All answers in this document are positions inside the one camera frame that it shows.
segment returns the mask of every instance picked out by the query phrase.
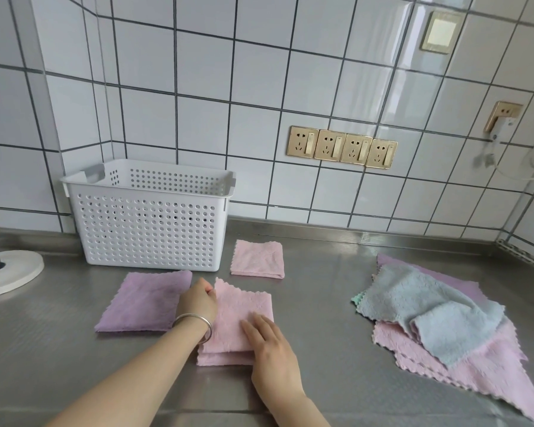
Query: blue-gray cloth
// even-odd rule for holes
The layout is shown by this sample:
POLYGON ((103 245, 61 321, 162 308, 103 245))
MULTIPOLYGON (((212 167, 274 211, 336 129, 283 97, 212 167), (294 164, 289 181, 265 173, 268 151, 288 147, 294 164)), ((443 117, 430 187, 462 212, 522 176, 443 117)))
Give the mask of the blue-gray cloth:
POLYGON ((444 365, 451 366, 488 341, 505 308, 474 302, 410 265, 383 265, 356 311, 374 321, 396 322, 444 365))

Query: white round lid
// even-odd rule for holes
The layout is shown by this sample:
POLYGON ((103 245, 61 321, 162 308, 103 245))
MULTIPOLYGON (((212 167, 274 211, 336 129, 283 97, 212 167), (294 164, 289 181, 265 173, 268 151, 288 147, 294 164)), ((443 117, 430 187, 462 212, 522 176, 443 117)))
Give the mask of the white round lid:
POLYGON ((44 269, 42 255, 34 251, 0 251, 0 294, 35 279, 44 269))

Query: forearm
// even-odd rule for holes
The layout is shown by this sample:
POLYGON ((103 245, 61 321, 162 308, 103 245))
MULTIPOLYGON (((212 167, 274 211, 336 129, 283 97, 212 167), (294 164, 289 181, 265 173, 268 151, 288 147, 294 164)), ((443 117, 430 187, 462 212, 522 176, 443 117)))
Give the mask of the forearm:
POLYGON ((156 344, 79 398, 47 427, 148 427, 207 329, 198 318, 182 319, 156 344))
POLYGON ((271 410, 279 427, 330 427, 312 400, 307 396, 271 410))

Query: folded pink cloth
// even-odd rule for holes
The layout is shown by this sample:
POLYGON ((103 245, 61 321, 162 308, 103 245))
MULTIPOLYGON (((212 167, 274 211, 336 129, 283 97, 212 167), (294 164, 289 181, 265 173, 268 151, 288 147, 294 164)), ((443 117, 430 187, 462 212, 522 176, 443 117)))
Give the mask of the folded pink cloth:
POLYGON ((251 319, 251 313, 273 320, 271 294, 248 292, 216 277, 217 316, 214 334, 198 348, 198 366, 251 365, 253 350, 241 329, 242 319, 251 319))
POLYGON ((192 271, 128 273, 95 331, 170 330, 180 294, 191 281, 192 271))
MULTIPOLYGON (((404 263, 383 254, 377 257, 378 267, 396 262, 404 263)), ((473 300, 486 299, 476 282, 412 266, 473 300)), ((374 343, 394 352, 399 368, 502 399, 534 421, 534 385, 522 367, 521 361, 526 361, 527 357, 520 349, 516 329, 509 319, 505 319, 490 341, 451 368, 445 367, 422 345, 414 342, 397 324, 377 322, 372 338, 374 343)))
POLYGON ((283 247, 277 241, 250 243, 237 240, 231 273, 255 277, 284 278, 283 247))

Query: white tiled wall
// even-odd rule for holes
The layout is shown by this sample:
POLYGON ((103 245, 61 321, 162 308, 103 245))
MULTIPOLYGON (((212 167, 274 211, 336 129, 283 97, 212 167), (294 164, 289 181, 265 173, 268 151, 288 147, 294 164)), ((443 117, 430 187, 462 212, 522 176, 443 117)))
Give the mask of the white tiled wall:
MULTIPOLYGON (((74 230, 56 179, 129 157, 236 171, 232 215, 488 241, 505 229, 534 248, 534 182, 522 193, 479 158, 498 100, 524 105, 495 148, 503 170, 534 145, 534 0, 31 1, 33 17, 14 3, 18 27, 37 27, 21 57, 0 0, 0 159, 42 158, 32 176, 50 189, 21 181, 34 193, 0 194, 0 210, 74 230), (453 54, 421 51, 430 13, 455 8, 453 54), (399 147, 389 171, 288 157, 292 125, 399 147)), ((25 168, 8 164, 17 180, 25 168)))

